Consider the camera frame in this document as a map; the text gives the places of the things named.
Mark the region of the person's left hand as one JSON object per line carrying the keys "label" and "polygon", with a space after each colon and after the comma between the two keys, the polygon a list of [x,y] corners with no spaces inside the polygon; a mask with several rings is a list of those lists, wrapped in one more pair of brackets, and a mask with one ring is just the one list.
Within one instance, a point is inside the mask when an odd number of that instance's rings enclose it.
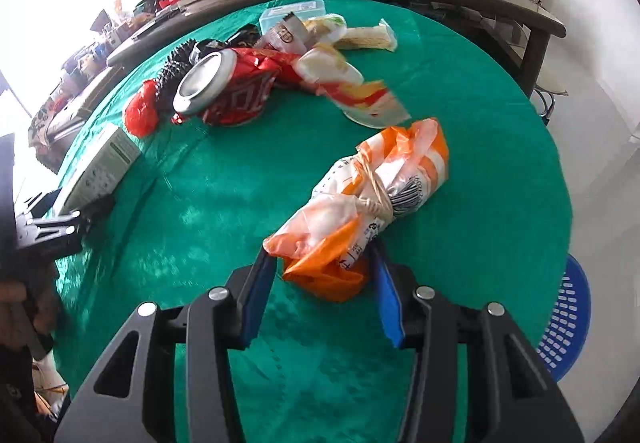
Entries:
{"label": "person's left hand", "polygon": [[54,332],[62,309],[56,290],[58,269],[53,263],[42,269],[42,287],[35,299],[36,313],[32,319],[24,310],[27,289],[19,281],[1,283],[1,345],[20,351],[35,340],[36,335],[48,336]]}

